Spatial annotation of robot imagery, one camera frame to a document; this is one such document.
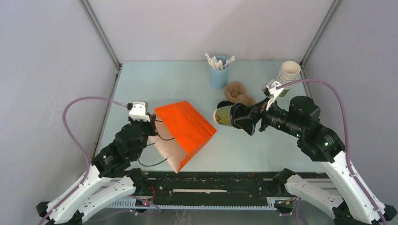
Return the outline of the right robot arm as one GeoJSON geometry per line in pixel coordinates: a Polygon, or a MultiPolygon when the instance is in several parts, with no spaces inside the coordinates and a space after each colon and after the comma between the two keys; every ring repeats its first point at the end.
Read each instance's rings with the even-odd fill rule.
{"type": "Polygon", "coordinates": [[[358,175],[350,174],[353,165],[346,162],[345,145],[336,132],[320,123],[320,108],[310,97],[294,97],[288,110],[276,103],[266,108],[268,102],[266,98],[251,107],[240,106],[233,122],[249,135],[254,134],[260,122],[260,131],[273,127],[296,137],[297,146],[323,169],[339,191],[339,195],[333,195],[283,169],[273,183],[277,195],[289,193],[304,199],[328,214],[336,225],[377,225],[397,215],[393,206],[383,204],[364,185],[358,184],[358,175]]]}

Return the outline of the black coffee lid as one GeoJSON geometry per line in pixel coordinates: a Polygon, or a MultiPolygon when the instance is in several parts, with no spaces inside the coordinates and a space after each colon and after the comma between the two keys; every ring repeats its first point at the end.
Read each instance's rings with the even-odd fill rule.
{"type": "Polygon", "coordinates": [[[234,128],[241,129],[241,127],[235,122],[235,119],[245,116],[246,111],[247,111],[247,106],[242,103],[234,104],[231,106],[229,112],[229,119],[231,125],[234,128]]]}

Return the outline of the brown pulp cup carrier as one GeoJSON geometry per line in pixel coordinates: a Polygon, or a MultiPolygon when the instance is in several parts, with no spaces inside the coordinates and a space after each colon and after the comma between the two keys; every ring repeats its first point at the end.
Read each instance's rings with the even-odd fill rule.
{"type": "Polygon", "coordinates": [[[256,104],[253,97],[247,94],[245,86],[240,82],[231,82],[224,87],[224,95],[226,99],[234,104],[241,103],[246,106],[256,104]]]}

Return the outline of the orange paper bag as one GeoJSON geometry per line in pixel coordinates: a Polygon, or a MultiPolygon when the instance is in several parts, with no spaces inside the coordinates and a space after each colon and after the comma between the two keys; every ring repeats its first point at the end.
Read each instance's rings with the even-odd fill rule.
{"type": "Polygon", "coordinates": [[[181,101],[153,109],[157,136],[149,140],[175,173],[211,140],[216,128],[188,101],[181,101]]]}

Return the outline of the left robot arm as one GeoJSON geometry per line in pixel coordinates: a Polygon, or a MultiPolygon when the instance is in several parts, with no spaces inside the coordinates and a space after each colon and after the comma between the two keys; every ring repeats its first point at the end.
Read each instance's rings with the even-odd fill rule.
{"type": "Polygon", "coordinates": [[[129,119],[129,124],[94,158],[88,172],[55,200],[36,206],[39,216],[50,225],[81,225],[120,198],[145,194],[149,180],[144,172],[127,168],[140,158],[148,137],[157,135],[156,116],[149,119],[129,119]]]}

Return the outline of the green paper cup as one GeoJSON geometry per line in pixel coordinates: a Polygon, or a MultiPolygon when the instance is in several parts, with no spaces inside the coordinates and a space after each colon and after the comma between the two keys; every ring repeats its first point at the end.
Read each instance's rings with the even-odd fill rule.
{"type": "Polygon", "coordinates": [[[217,108],[213,113],[213,119],[215,123],[223,126],[232,127],[232,122],[230,119],[230,111],[232,107],[233,105],[217,108]]]}

